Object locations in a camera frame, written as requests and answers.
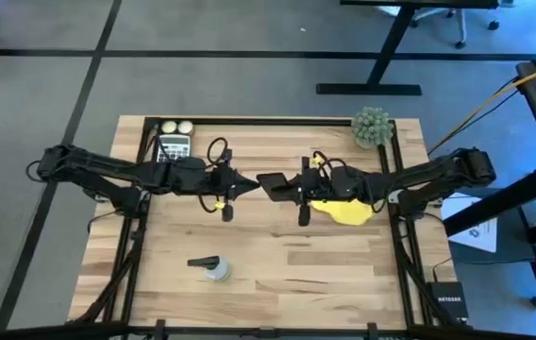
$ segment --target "floor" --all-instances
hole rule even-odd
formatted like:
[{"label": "floor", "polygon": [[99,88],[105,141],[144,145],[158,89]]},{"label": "floor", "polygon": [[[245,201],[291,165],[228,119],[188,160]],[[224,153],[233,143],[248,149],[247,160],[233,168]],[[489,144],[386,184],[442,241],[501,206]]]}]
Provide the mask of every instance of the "floor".
[{"label": "floor", "polygon": [[[374,8],[339,6],[334,0],[115,3],[121,6],[114,7],[118,14],[108,51],[376,52],[393,20]],[[441,13],[410,29],[399,51],[536,55],[536,0],[515,3],[496,11],[469,10],[463,50],[453,47],[455,21]],[[364,81],[374,63],[370,59],[113,57],[102,58],[95,73],[98,59],[92,60],[92,51],[102,41],[112,5],[112,0],[0,0],[0,49],[81,52],[0,56],[0,301],[42,190],[23,169],[60,142],[73,112],[83,114],[74,143],[98,153],[109,151],[122,114],[350,116],[363,106],[384,108],[396,118],[420,118],[427,145],[434,145],[515,76],[516,61],[396,60],[384,80],[420,83],[424,95],[391,97],[314,93],[321,81]],[[501,27],[489,31],[485,26],[494,16]],[[84,79],[93,80],[87,101],[80,91]],[[470,145],[490,154],[498,174],[493,187],[535,169],[536,125],[524,98],[516,95],[434,155]],[[59,186],[11,328],[64,322],[93,207],[75,186]],[[536,224],[536,204],[529,209]],[[455,251],[455,260],[472,261],[468,254]],[[498,260],[510,260],[505,256],[497,254]],[[527,263],[457,263],[457,273],[473,326],[536,334],[536,311],[526,303],[536,295],[536,283]],[[489,278],[486,284],[483,277]]]}]

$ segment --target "green succulent plant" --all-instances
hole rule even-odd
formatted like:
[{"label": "green succulent plant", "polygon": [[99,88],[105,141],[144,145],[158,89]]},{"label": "green succulent plant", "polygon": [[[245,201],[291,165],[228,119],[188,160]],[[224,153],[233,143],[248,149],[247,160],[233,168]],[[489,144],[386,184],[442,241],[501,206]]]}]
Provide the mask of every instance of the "green succulent plant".
[{"label": "green succulent plant", "polygon": [[393,128],[388,122],[388,112],[381,108],[362,108],[362,111],[352,118],[354,140],[363,148],[385,144],[392,138]]}]

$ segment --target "black box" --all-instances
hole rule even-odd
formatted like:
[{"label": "black box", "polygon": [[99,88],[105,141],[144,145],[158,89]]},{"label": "black box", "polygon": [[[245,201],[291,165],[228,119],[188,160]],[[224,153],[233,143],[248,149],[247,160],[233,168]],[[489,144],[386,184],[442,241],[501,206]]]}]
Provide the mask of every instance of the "black box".
[{"label": "black box", "polygon": [[430,282],[431,294],[450,313],[451,316],[460,322],[467,322],[467,305],[460,282]]}]

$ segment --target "black cap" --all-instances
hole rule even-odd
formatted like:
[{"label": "black cap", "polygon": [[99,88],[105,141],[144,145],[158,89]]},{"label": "black cap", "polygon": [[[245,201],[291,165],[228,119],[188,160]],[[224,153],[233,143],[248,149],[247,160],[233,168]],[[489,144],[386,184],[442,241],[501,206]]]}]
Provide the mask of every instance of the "black cap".
[{"label": "black cap", "polygon": [[188,266],[202,266],[209,270],[215,269],[220,263],[220,257],[218,256],[209,256],[203,259],[193,259],[188,260]]}]

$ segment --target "yellow cloth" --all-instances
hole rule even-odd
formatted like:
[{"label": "yellow cloth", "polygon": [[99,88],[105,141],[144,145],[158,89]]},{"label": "yellow cloth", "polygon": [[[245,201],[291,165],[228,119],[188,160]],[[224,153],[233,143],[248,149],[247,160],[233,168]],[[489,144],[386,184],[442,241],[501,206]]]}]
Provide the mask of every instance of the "yellow cloth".
[{"label": "yellow cloth", "polygon": [[335,222],[349,226],[359,226],[374,215],[370,205],[357,199],[349,202],[314,200],[311,204],[317,211],[329,213]]}]

